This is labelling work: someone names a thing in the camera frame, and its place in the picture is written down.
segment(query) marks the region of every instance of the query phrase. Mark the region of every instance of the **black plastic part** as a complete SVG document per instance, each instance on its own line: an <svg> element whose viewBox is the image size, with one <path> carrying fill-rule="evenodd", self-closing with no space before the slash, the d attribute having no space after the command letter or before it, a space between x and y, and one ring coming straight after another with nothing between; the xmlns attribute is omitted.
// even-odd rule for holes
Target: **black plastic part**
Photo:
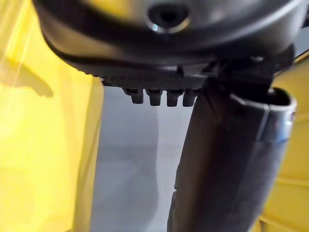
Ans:
<svg viewBox="0 0 309 232"><path fill-rule="evenodd" d="M168 232L247 232L272 188L296 101L273 89L254 102L210 85L194 106Z"/></svg>
<svg viewBox="0 0 309 232"><path fill-rule="evenodd" d="M270 57L252 57L228 62L218 74L226 86L243 97L266 96L276 73L290 68L295 49L291 45L283 52Z"/></svg>
<svg viewBox="0 0 309 232"><path fill-rule="evenodd" d="M167 105L169 107L177 106L177 101L179 96L181 96L184 93L183 89L178 90L168 90L167 91Z"/></svg>
<svg viewBox="0 0 309 232"><path fill-rule="evenodd" d="M212 7L219 4L217 1L190 2L197 9L200 2ZM248 14L229 12L218 23L166 37L158 36L148 28L119 23L87 7L84 1L33 0L33 3L44 36L63 54L153 65L278 53L293 42L307 10L306 2L301 0L262 1L250 7ZM141 23L145 23L145 18L140 19Z"/></svg>
<svg viewBox="0 0 309 232"><path fill-rule="evenodd" d="M209 66L208 63L198 63L198 64L183 65L179 68L183 72L184 76L192 76L202 73L202 71L206 69L208 66Z"/></svg>
<svg viewBox="0 0 309 232"><path fill-rule="evenodd" d="M150 105L159 106L161 104L161 95L163 93L161 89L147 89L146 93L149 96Z"/></svg>
<svg viewBox="0 0 309 232"><path fill-rule="evenodd" d="M195 98L200 94L200 89L187 89L183 96L183 106L191 107L194 104Z"/></svg>
<svg viewBox="0 0 309 232"><path fill-rule="evenodd" d="M189 11L186 6L179 4L159 4L148 11L150 21L166 29L181 24L188 15Z"/></svg>
<svg viewBox="0 0 309 232"><path fill-rule="evenodd" d="M183 76L177 66L135 65L111 60L75 59L55 50L52 51L66 63L84 72L103 78L110 86L144 89L201 88L206 78Z"/></svg>
<svg viewBox="0 0 309 232"><path fill-rule="evenodd" d="M129 89L123 88L125 94L131 96L132 102L134 104L143 104L144 103L144 93L142 89Z"/></svg>

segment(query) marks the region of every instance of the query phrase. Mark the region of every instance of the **textured plastic surface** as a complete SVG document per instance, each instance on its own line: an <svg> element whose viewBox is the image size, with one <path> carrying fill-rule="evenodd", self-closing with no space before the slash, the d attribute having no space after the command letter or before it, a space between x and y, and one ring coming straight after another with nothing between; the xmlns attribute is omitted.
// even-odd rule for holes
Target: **textured plastic surface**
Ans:
<svg viewBox="0 0 309 232"><path fill-rule="evenodd" d="M88 232L103 90L46 45L31 1L0 1L0 231Z"/></svg>

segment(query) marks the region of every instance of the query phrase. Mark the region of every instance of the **black cylindrical tube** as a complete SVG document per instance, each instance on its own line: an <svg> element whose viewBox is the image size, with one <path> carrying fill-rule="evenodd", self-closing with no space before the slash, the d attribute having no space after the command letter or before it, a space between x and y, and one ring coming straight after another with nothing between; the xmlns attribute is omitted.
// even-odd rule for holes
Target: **black cylindrical tube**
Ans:
<svg viewBox="0 0 309 232"><path fill-rule="evenodd" d="M273 186L296 101L278 88L262 102L220 86L205 93L187 131L168 232L247 232Z"/></svg>

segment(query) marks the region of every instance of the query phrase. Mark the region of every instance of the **yellow surface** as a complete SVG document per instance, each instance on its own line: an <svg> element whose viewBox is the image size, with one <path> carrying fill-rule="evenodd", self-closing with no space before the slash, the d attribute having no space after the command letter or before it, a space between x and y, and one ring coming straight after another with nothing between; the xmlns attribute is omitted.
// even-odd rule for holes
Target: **yellow surface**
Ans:
<svg viewBox="0 0 309 232"><path fill-rule="evenodd" d="M103 89L0 0L0 232L88 232Z"/></svg>

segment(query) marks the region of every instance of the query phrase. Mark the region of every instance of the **yellow wall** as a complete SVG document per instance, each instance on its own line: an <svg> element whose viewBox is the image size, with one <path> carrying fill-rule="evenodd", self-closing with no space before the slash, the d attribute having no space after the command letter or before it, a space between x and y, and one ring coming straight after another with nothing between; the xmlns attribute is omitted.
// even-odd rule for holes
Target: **yellow wall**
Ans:
<svg viewBox="0 0 309 232"><path fill-rule="evenodd" d="M103 88L45 44L30 1L0 0L0 231L89 231Z"/></svg>

